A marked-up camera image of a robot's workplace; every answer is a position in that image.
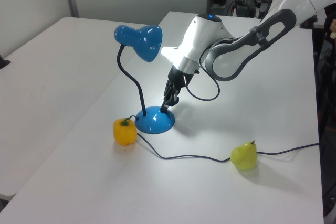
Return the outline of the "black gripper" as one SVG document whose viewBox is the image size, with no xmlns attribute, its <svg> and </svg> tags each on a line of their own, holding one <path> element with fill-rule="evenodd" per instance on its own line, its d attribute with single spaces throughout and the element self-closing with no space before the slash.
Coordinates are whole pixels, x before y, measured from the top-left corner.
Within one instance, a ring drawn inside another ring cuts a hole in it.
<svg viewBox="0 0 336 224">
<path fill-rule="evenodd" d="M 183 87 L 186 87 L 184 79 L 186 79 L 187 83 L 190 83 L 193 77 L 193 74 L 183 73 L 175 66 L 172 66 L 164 90 L 164 99 L 160 108 L 161 113 L 167 113 L 169 107 L 179 103 L 179 92 Z"/>
</svg>

